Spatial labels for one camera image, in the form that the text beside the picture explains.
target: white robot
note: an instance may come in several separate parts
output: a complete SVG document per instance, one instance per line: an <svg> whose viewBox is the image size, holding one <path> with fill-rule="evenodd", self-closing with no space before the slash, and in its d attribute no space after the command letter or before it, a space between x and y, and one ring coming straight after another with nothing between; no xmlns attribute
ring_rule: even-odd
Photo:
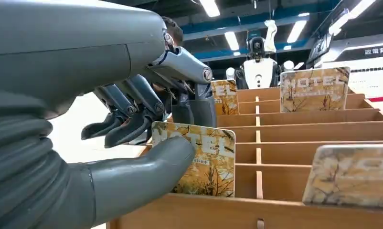
<svg viewBox="0 0 383 229"><path fill-rule="evenodd" d="M268 88L277 74L277 62L266 58L267 54L275 53L275 35L277 26L275 21L265 21L267 28L266 39L254 37L247 42L250 60L243 64L245 79L249 89Z"/></svg>

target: wooden rack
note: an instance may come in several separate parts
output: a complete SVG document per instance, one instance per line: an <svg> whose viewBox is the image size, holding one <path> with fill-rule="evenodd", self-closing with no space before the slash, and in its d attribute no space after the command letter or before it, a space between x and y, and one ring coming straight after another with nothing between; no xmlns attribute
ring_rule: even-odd
<svg viewBox="0 0 383 229"><path fill-rule="evenodd" d="M279 88L239 90L241 114L218 117L219 127L236 134L235 198L167 194L108 227L383 228L382 211L301 202L317 147L383 144L383 113L363 94L353 93L348 95L344 111L279 113L279 97ZM150 147L142 147L140 155Z"/></svg>

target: book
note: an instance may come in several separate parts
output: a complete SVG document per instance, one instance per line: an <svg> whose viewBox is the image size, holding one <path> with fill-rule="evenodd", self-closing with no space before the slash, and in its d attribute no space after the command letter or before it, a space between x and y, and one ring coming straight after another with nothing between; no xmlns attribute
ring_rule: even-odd
<svg viewBox="0 0 383 229"><path fill-rule="evenodd" d="M234 197L235 133L198 125L152 123L152 147L174 136L189 140L196 156L172 192Z"/></svg>
<svg viewBox="0 0 383 229"><path fill-rule="evenodd" d="M239 115L235 80L211 81L217 115Z"/></svg>
<svg viewBox="0 0 383 229"><path fill-rule="evenodd" d="M344 110L348 67L284 72L280 78L280 111Z"/></svg>
<svg viewBox="0 0 383 229"><path fill-rule="evenodd" d="M383 208L383 144L319 147L303 202Z"/></svg>

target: robotic hand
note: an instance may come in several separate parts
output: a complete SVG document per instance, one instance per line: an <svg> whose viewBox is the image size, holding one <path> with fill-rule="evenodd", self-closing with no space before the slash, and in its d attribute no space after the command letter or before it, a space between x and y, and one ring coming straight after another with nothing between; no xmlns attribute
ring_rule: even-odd
<svg viewBox="0 0 383 229"><path fill-rule="evenodd" d="M114 101L107 107L109 115L102 123L90 124L82 131L82 139L106 135L105 147L110 148L129 142L147 128L153 121L161 119L164 105L156 96L150 82L165 88L172 95L172 116L177 123L187 123L217 127L214 97L211 90L211 69L197 60L182 47L173 47L171 36L164 32L166 51L148 67L142 68L135 77L117 82L120 92L100 93L99 90L117 90L115 85L109 89L96 89L95 94L105 103ZM136 105L123 95L134 99Z"/></svg>
<svg viewBox="0 0 383 229"><path fill-rule="evenodd" d="M76 96L159 58L164 28L153 12L103 1L0 0L0 228L91 228L176 185L195 155L183 138L139 158L79 164L47 138L47 119Z"/></svg>
<svg viewBox="0 0 383 229"><path fill-rule="evenodd" d="M173 40L167 33L165 43L166 51L149 64L148 69L160 76L166 84L163 86L172 93L173 121L217 127L210 84L213 79L212 70L183 47L174 48Z"/></svg>
<svg viewBox="0 0 383 229"><path fill-rule="evenodd" d="M117 85L96 88L94 93L110 112L102 123L86 126L82 130L82 140L105 135L105 148L134 140L153 121L162 119L165 110L149 83L139 74Z"/></svg>

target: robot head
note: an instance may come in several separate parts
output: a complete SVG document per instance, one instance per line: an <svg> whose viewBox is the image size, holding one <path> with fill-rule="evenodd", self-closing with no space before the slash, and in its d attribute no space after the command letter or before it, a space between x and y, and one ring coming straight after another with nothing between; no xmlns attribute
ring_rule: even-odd
<svg viewBox="0 0 383 229"><path fill-rule="evenodd" d="M253 37L248 41L249 55L252 59L260 59L266 55L265 39L263 37Z"/></svg>

